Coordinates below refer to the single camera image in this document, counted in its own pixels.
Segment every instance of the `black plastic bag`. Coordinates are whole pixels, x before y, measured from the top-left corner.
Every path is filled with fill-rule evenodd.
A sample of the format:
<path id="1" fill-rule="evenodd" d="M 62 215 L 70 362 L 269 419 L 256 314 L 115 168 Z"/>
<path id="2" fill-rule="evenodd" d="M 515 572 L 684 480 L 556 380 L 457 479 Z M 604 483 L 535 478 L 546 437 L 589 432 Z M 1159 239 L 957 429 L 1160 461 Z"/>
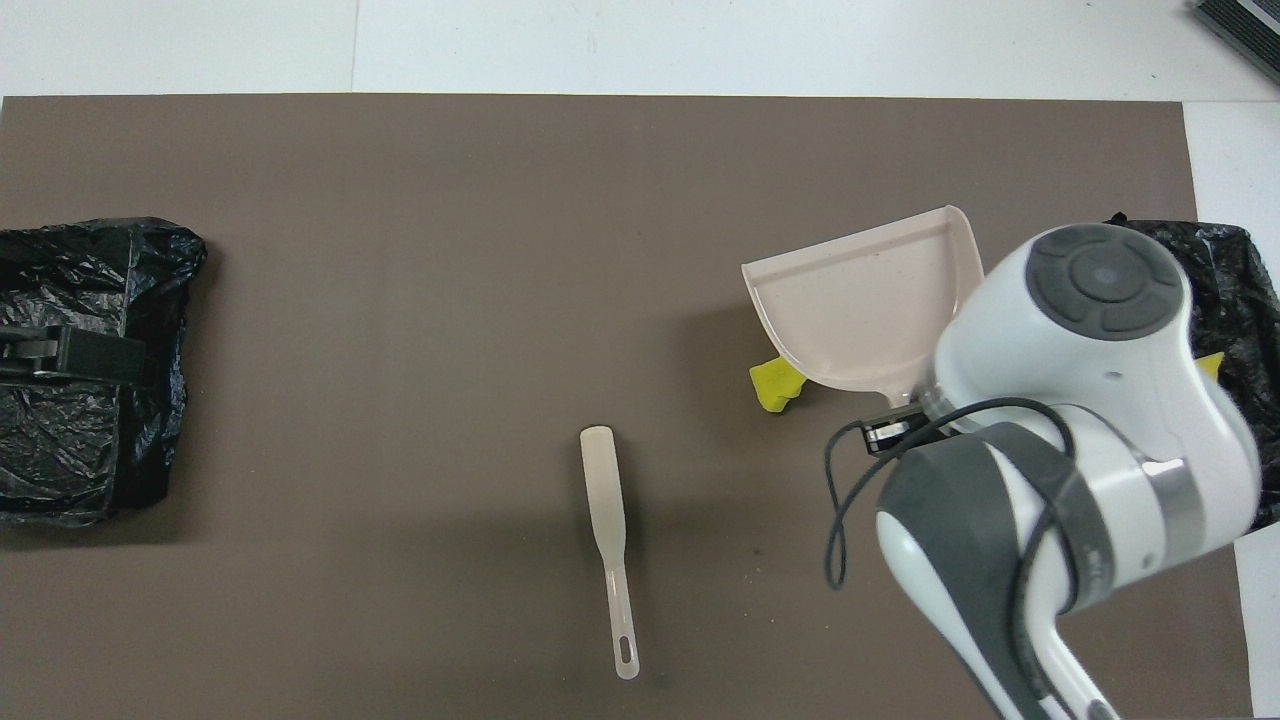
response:
<path id="1" fill-rule="evenodd" d="M 1262 497 L 1253 528 L 1280 520 L 1280 302 L 1249 240 L 1235 225 L 1129 220 L 1169 249 L 1192 284 L 1192 351 L 1197 357 L 1224 352 L 1219 383 L 1235 401 L 1258 443 Z"/>
<path id="2" fill-rule="evenodd" d="M 155 218 L 0 231 L 0 333 L 60 328 L 81 354 L 63 377 L 3 360 L 0 521 L 84 525 L 165 497 L 187 405 L 187 286 L 206 255 Z M 136 364 L 113 366 L 116 351 Z"/>

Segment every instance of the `brown work surface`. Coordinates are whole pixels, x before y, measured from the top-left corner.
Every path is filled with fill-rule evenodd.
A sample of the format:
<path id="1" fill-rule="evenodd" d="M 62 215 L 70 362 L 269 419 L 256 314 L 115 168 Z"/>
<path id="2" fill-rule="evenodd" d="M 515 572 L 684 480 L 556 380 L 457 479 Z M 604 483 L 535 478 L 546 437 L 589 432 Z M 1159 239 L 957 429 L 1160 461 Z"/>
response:
<path id="1" fill-rule="evenodd" d="M 883 400 L 810 386 L 774 416 L 746 375 L 773 352 L 741 263 L 945 204 L 988 268 L 1061 223 L 1193 219 L 1181 110 L 6 99 L 0 227 L 159 215 L 211 256 L 172 496 L 0 533 L 4 716 L 992 716 L 879 557 L 878 486 L 852 580 L 823 583 L 822 447 Z M 577 452 L 596 423 L 630 683 Z M 1064 625 L 1126 715 L 1249 714 L 1230 551 Z"/>

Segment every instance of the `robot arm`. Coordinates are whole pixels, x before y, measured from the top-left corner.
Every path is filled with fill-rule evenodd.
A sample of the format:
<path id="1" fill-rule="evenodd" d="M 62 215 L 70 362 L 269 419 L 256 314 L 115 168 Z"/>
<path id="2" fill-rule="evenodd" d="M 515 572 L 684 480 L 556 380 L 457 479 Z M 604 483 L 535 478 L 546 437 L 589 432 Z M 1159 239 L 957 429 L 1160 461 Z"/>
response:
<path id="1" fill-rule="evenodd" d="M 1056 616 L 1253 518 L 1257 450 L 1193 364 L 1189 299 L 1155 241 L 1069 225 L 997 266 L 940 340 L 923 400 L 956 434 L 905 443 L 877 534 L 1002 717 L 1115 717 Z M 1052 406 L 1059 427 L 1027 404 L 955 411 L 1006 396 Z"/>

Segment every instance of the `white floor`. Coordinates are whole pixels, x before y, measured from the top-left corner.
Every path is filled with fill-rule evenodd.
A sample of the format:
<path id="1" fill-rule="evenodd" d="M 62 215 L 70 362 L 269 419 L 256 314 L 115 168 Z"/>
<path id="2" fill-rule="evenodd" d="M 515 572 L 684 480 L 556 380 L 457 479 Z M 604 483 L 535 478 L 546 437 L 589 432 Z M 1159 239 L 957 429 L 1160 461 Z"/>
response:
<path id="1" fill-rule="evenodd" d="M 349 91 L 1184 101 L 1199 217 L 1280 275 L 1280 86 L 1183 0 L 0 0 L 0 99 Z M 1236 543 L 1260 716 L 1277 552 Z"/>

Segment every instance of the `dustpan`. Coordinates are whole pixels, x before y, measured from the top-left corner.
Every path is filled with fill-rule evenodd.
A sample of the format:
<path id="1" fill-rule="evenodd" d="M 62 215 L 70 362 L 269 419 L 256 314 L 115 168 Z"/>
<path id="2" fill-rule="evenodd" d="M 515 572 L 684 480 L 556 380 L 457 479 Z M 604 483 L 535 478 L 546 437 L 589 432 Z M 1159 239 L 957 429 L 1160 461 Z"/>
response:
<path id="1" fill-rule="evenodd" d="M 910 401 L 933 346 L 982 282 L 969 219 L 947 205 L 742 265 L 778 354 L 827 387 Z"/>

